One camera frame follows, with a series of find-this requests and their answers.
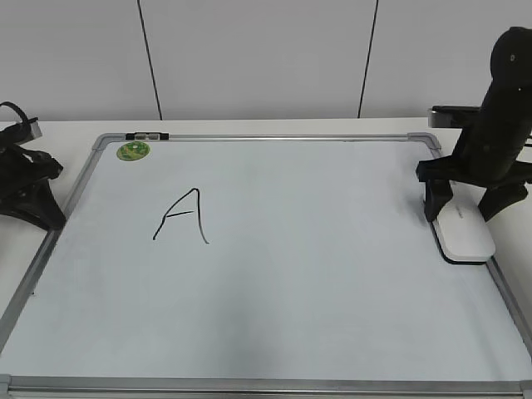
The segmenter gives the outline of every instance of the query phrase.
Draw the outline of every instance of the aluminum whiteboard frame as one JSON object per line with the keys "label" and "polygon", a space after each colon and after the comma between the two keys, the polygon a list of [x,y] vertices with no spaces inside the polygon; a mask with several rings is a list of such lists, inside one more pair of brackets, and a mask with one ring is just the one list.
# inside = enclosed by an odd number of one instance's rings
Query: aluminum whiteboard frame
{"label": "aluminum whiteboard frame", "polygon": [[[153,140],[153,132],[137,133],[135,140]],[[64,205],[68,218],[108,144],[126,141],[124,134],[101,135],[92,147],[71,193]],[[406,135],[170,135],[169,142],[211,141],[419,141],[432,155],[441,156],[438,139],[430,133]],[[0,353],[15,328],[27,299],[42,275],[61,235],[49,231],[30,263],[22,281],[0,318]],[[523,342],[532,357],[532,333],[504,274],[495,259],[486,263],[500,295],[505,301]],[[324,380],[253,380],[186,378],[114,378],[114,377],[18,377],[0,376],[0,398],[15,397],[120,397],[221,399],[256,395],[287,397],[522,397],[532,388],[532,381],[522,382],[431,382],[431,381],[324,381]]]}

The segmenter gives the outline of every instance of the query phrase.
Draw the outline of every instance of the whiteboard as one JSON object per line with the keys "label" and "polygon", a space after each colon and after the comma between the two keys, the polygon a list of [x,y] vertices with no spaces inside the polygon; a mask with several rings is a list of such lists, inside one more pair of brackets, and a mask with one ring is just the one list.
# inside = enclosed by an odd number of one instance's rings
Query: whiteboard
{"label": "whiteboard", "polygon": [[[530,357],[485,266],[438,253],[421,142],[109,144],[0,373],[518,381]],[[201,222],[193,192],[199,189]]]}

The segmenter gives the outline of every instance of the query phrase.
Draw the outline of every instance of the whiteboard corner bracket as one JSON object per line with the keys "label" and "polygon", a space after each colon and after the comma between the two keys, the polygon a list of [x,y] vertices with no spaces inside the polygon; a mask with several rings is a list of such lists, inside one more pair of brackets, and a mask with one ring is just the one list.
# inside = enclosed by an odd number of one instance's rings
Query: whiteboard corner bracket
{"label": "whiteboard corner bracket", "polygon": [[9,385],[11,384],[11,376],[8,374],[0,374],[0,399],[10,399]]}

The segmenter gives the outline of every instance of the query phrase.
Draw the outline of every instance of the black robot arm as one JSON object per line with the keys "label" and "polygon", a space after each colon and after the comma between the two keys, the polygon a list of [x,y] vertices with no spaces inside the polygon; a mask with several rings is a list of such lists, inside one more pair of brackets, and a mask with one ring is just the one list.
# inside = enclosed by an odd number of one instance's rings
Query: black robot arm
{"label": "black robot arm", "polygon": [[486,188],[479,203],[485,220],[523,200],[532,165],[516,161],[532,131],[532,30],[512,27],[491,53],[492,82],[480,109],[440,107],[462,127],[452,154],[421,161],[426,184],[425,216],[433,221],[452,198],[449,180]]}

